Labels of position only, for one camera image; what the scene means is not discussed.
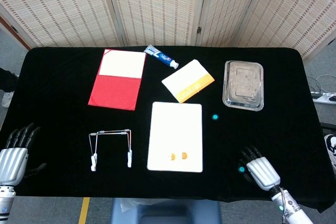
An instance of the shoe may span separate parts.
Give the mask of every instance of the shoe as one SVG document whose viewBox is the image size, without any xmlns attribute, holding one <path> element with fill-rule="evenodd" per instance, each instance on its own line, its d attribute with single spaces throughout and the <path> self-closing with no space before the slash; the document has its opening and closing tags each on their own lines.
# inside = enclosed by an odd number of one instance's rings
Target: shoe
<svg viewBox="0 0 336 224">
<path fill-rule="evenodd" d="M 4 96 L 2 97 L 2 102 L 1 102 L 1 106 L 4 108 L 8 108 L 9 105 L 11 104 L 12 98 L 13 98 L 13 92 L 5 92 Z"/>
</svg>

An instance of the table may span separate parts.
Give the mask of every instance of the table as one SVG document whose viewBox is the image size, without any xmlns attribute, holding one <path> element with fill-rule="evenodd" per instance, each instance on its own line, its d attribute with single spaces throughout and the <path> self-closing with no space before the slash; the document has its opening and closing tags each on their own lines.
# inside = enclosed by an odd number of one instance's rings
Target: table
<svg viewBox="0 0 336 224">
<path fill-rule="evenodd" d="M 255 145 L 281 176 L 281 184 L 306 206 L 321 208 L 336 199 L 336 182 L 299 53 L 289 48 L 158 47 L 180 67 L 197 59 L 215 82 L 187 100 L 202 105 L 203 172 L 153 172 L 146 168 L 151 107 L 176 102 L 161 83 L 174 72 L 147 56 L 135 111 L 88 106 L 103 48 L 35 48 L 28 52 L 17 90 L 0 132 L 34 122 L 42 127 L 30 151 L 28 168 L 45 171 L 25 178 L 15 190 L 23 196 L 196 198 L 221 201 L 269 200 L 267 192 L 238 172 L 239 151 Z M 143 51 L 145 47 L 119 48 Z M 222 102 L 227 60 L 264 67 L 265 106 L 259 112 Z M 218 114 L 219 119 L 212 120 Z M 133 164 L 127 145 L 100 141 L 98 166 L 91 172 L 88 133 L 132 130 Z"/>
</svg>

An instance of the floor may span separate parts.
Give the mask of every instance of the floor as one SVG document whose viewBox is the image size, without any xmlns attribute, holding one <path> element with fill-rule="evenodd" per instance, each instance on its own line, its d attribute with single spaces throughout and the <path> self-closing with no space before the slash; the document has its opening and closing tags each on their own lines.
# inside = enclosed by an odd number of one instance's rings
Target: floor
<svg viewBox="0 0 336 224">
<path fill-rule="evenodd" d="M 19 74 L 26 50 L 0 30 L 0 67 Z M 336 75 L 336 41 L 324 48 L 319 55 L 305 65 L 308 76 L 316 78 L 325 73 Z M 336 90 L 336 81 L 324 78 L 321 82 L 327 90 Z M 336 124 L 336 105 L 315 104 L 319 119 L 324 123 Z M 7 109 L 0 107 L 0 128 Z M 79 223 L 82 198 L 70 197 L 16 197 L 8 224 L 73 224 Z M 112 199 L 91 198 L 86 223 L 107 224 L 110 218 Z M 316 210 L 303 207 L 315 224 L 334 223 L 336 204 L 319 214 Z M 281 213 L 269 201 L 237 201 L 221 203 L 223 224 L 279 224 Z"/>
</svg>

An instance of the power strip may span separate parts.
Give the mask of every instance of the power strip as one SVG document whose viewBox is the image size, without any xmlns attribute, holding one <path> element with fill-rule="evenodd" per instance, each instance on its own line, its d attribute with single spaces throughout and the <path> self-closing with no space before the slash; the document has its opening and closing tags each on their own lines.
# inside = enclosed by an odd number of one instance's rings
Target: power strip
<svg viewBox="0 0 336 224">
<path fill-rule="evenodd" d="M 310 92 L 314 102 L 325 104 L 336 104 L 336 94 Z"/>
</svg>

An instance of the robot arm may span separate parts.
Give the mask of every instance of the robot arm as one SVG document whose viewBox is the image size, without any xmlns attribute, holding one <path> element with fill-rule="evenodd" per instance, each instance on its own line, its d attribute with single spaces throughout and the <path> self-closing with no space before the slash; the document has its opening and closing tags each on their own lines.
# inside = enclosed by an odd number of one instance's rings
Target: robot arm
<svg viewBox="0 0 336 224">
<path fill-rule="evenodd" d="M 279 186 L 280 176 L 270 162 L 256 148 L 252 149 L 253 151 L 251 148 L 246 148 L 246 151 L 242 152 L 244 156 L 242 162 L 246 164 L 257 185 L 262 190 L 270 192 L 272 201 L 283 212 L 282 223 L 285 224 L 287 221 L 289 224 L 313 224 L 289 192 Z"/>
<path fill-rule="evenodd" d="M 30 124 L 21 130 L 14 130 L 8 137 L 5 149 L 0 152 L 0 222 L 6 223 L 16 195 L 14 186 L 25 175 L 28 150 L 40 130 Z"/>
</svg>

